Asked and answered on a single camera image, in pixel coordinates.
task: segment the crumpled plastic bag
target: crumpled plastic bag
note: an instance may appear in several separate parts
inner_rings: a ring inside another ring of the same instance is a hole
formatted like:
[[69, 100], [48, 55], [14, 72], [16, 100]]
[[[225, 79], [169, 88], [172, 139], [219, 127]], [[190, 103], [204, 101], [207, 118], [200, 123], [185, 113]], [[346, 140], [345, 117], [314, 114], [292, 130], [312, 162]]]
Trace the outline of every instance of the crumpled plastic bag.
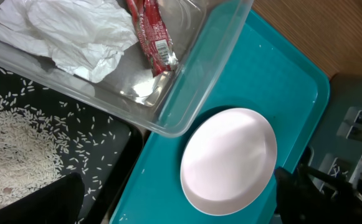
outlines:
[[116, 0], [5, 0], [0, 41], [50, 57], [58, 68], [97, 83], [138, 38]]

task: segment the plastic container lid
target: plastic container lid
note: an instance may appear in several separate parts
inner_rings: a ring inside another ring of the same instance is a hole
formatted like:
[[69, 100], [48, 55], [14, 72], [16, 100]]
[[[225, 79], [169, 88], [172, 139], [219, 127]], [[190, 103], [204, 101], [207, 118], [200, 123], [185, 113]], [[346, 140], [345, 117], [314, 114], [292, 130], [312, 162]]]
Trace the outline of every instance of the plastic container lid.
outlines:
[[[160, 1], [161, 15], [181, 61], [172, 77], [153, 78], [139, 44], [126, 50], [118, 68], [100, 83], [71, 76], [49, 58], [1, 42], [0, 66], [158, 134], [180, 136], [219, 78], [253, 1], [233, 0], [229, 12], [215, 18], [224, 23], [220, 29], [203, 28], [211, 11], [226, 0]], [[126, 6], [124, 0], [118, 2]]]

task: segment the white plate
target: white plate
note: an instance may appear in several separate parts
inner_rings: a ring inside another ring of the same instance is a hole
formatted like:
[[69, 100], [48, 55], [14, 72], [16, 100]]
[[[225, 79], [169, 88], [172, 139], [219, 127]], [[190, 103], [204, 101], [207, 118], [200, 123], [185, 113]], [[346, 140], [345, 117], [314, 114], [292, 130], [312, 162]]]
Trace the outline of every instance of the white plate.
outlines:
[[252, 203], [275, 168], [277, 144], [269, 122], [235, 108], [205, 121], [192, 135], [181, 163], [186, 198], [208, 215], [228, 215]]

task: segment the tray rim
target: tray rim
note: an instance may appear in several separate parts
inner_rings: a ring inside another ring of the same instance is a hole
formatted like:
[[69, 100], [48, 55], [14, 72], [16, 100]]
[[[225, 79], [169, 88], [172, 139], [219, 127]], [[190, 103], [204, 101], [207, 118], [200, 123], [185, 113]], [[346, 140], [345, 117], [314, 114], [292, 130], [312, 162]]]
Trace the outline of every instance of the tray rim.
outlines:
[[[319, 120], [321, 119], [323, 112], [326, 109], [326, 106], [329, 101], [330, 97], [330, 82], [328, 77], [309, 59], [307, 58], [299, 49], [297, 49], [293, 44], [291, 44], [282, 34], [277, 32], [268, 22], [266, 22], [263, 18], [261, 18], [254, 10], [250, 11], [249, 17], [247, 18], [245, 25], [251, 26], [249, 24], [250, 22], [253, 23], [259, 23], [260, 26], [256, 26], [257, 30], [260, 30], [261, 32], [270, 32], [271, 34], [274, 34], [274, 39], [278, 39], [275, 41], [275, 43], [271, 42], [274, 45], [280, 45], [282, 52], [286, 53], [284, 54], [287, 58], [300, 58], [300, 60], [297, 61], [297, 64], [299, 67], [306, 72], [307, 75], [309, 75], [311, 78], [314, 79], [315, 83], [317, 84], [317, 87], [323, 87], [324, 89], [321, 89], [321, 91], [318, 91], [317, 100], [314, 102], [313, 108], [308, 115], [308, 118], [305, 120], [305, 124], [301, 130], [302, 132], [306, 132], [304, 136], [300, 135], [298, 136], [293, 148], [290, 150], [290, 154], [292, 154], [292, 151], [296, 151], [296, 145], [303, 145], [301, 147], [300, 152], [294, 153], [293, 156], [290, 157], [290, 155], [287, 157], [284, 164], [282, 164], [282, 167], [287, 169], [288, 171], [292, 171], [295, 169], [295, 167], [298, 164], [298, 160], [303, 154], [303, 151], [305, 147], [308, 145], [308, 142], [310, 138], [312, 137], [313, 132], [315, 131], [316, 126], [319, 123]], [[319, 116], [315, 115], [312, 111], [314, 111], [319, 114]], [[146, 162], [147, 155], [149, 153], [148, 148], [152, 147], [152, 145], [155, 143], [156, 139], [161, 137], [159, 134], [152, 133], [150, 137], [148, 138], [148, 141], [145, 144], [144, 149], [142, 150], [142, 153], [140, 155], [140, 159], [138, 160], [135, 170], [138, 170], [138, 168], [141, 168], [144, 166]], [[126, 201], [126, 198], [128, 198], [128, 195], [131, 193], [132, 188], [135, 184], [135, 181], [138, 178], [138, 174], [135, 172], [131, 175], [126, 189], [124, 190], [123, 195], [121, 196], [120, 201], [118, 202], [118, 205], [110, 219], [110, 224], [114, 223], [114, 219], [117, 215], [117, 211], [120, 209], [122, 202]], [[268, 183], [267, 188], [270, 188], [270, 194], [267, 198], [267, 201], [265, 202], [265, 205], [260, 211], [260, 214], [257, 216], [256, 223], [268, 223], [269, 220], [272, 218], [272, 215], [274, 214], [275, 208], [276, 208], [276, 202], [275, 202], [275, 196], [276, 196], [276, 188], [275, 188], [275, 182], [274, 179], [271, 179], [271, 181]]]

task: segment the turquoise tray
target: turquoise tray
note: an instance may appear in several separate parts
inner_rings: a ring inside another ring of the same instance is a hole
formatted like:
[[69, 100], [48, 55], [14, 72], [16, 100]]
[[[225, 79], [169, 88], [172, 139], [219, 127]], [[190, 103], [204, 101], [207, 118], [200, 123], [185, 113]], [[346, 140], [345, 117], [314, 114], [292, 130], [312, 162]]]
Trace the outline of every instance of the turquoise tray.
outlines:
[[[221, 32], [220, 22], [216, 24], [213, 18], [226, 12], [226, 7], [222, 4], [211, 14], [196, 44], [200, 52], [213, 48], [207, 35]], [[173, 139], [150, 136], [110, 223], [268, 223], [276, 207], [274, 177], [252, 204], [232, 215], [205, 215], [190, 205], [179, 179], [185, 145], [210, 116], [228, 108], [250, 108], [265, 116], [275, 131], [277, 166], [292, 171], [328, 103], [329, 92], [325, 74], [252, 11], [189, 131]], [[171, 99], [178, 96], [174, 91]]]

